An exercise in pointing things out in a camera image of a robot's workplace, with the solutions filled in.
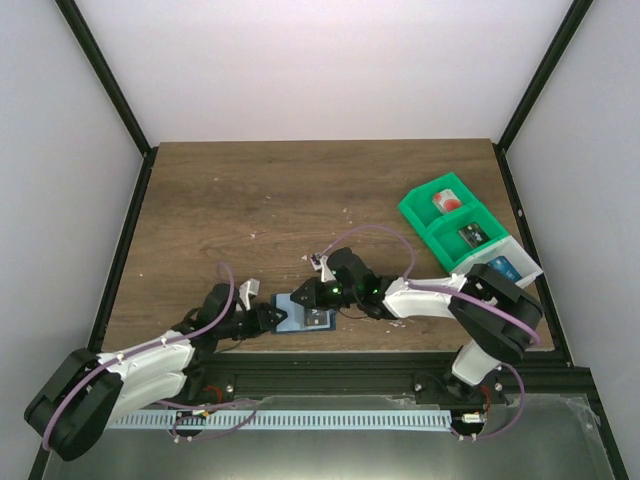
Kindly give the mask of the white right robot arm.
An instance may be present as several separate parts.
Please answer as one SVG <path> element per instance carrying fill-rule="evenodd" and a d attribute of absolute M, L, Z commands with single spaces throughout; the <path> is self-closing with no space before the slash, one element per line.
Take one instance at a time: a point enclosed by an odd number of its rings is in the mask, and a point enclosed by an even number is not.
<path fill-rule="evenodd" d="M 466 274 L 443 279 L 411 280 L 376 274 L 348 247 L 315 255 L 312 264 L 317 275 L 291 294 L 291 300 L 304 308 L 354 306 L 377 320 L 456 320 L 470 341 L 436 381 L 455 402 L 471 400 L 490 373 L 503 364 L 515 365 L 540 342 L 541 304 L 489 265 L 476 264 Z"/>

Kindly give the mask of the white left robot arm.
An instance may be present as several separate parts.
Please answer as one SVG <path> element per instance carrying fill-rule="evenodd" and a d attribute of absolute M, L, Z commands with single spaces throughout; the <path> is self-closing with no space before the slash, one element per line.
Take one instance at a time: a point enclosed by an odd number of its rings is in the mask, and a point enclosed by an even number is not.
<path fill-rule="evenodd" d="M 70 353 L 24 412 L 47 451 L 66 461 L 86 453 L 106 427 L 156 402 L 176 408 L 221 403 L 204 385 L 203 361 L 220 341 L 275 331 L 286 311 L 255 299 L 257 283 L 219 283 L 203 304 L 151 341 L 112 353 Z"/>

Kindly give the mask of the blue leather card holder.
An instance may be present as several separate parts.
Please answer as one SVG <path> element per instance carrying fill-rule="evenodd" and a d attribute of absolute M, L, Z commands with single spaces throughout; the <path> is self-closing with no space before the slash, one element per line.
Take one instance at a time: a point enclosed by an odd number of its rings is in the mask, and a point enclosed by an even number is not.
<path fill-rule="evenodd" d="M 272 296 L 272 305 L 285 310 L 288 313 L 288 317 L 277 328 L 274 334 L 294 334 L 294 333 L 315 333 L 323 331 L 334 331 L 336 329 L 336 311 L 335 315 L 335 327 L 332 329 L 306 329 L 303 325 L 304 311 L 306 310 L 302 306 L 294 303 L 290 299 L 289 293 L 279 293 Z"/>

